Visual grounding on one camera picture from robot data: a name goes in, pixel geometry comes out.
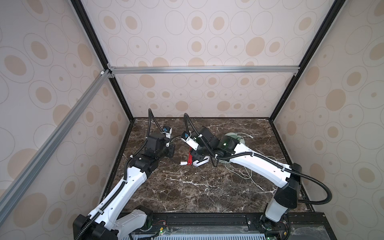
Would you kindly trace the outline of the white black headphones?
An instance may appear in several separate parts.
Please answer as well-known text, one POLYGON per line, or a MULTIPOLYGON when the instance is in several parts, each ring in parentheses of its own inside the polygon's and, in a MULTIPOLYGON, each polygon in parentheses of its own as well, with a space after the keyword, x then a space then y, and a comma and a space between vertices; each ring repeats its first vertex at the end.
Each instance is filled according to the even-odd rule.
POLYGON ((211 160, 211 157, 209 156, 202 156, 196 153, 189 152, 187 161, 181 161, 179 165, 199 167, 201 165, 208 163, 210 160, 211 160))

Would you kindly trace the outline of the mint green headphones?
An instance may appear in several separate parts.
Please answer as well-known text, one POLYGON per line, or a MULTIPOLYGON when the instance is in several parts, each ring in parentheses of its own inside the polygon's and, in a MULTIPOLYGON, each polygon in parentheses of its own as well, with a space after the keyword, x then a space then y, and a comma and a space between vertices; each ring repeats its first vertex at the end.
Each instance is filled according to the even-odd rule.
POLYGON ((245 137, 254 139, 252 135, 246 134, 246 133, 227 133, 226 136, 229 136, 231 138, 234 138, 238 140, 242 144, 246 144, 245 137))

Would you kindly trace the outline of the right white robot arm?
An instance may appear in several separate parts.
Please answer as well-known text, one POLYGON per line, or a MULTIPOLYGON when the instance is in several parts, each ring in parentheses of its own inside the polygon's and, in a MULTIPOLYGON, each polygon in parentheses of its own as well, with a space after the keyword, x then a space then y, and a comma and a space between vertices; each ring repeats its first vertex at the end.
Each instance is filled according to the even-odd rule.
POLYGON ((226 134, 220 139, 208 128, 182 133, 183 141, 190 146, 195 159, 206 158, 214 165, 234 163, 263 176, 277 186, 272 200, 268 203, 264 217, 271 222, 279 222, 288 210, 295 209, 298 203, 324 205, 332 200, 331 190, 317 179, 302 173, 298 164, 287 165, 251 150, 236 134, 226 134), (320 186, 327 194, 320 201, 301 200, 299 193, 302 180, 306 179, 320 186))

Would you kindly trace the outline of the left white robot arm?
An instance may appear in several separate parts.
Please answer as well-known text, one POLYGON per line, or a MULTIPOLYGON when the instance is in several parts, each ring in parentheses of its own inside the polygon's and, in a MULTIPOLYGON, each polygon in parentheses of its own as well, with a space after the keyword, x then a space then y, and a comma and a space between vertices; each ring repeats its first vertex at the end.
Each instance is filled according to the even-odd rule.
POLYGON ((123 177, 108 196, 87 216, 79 215, 74 220, 76 240, 122 240, 137 229, 151 227, 153 212, 145 207, 138 207, 124 217, 120 213, 160 160, 173 157, 174 146, 170 141, 171 134, 166 132, 146 137, 143 146, 130 156, 123 177))

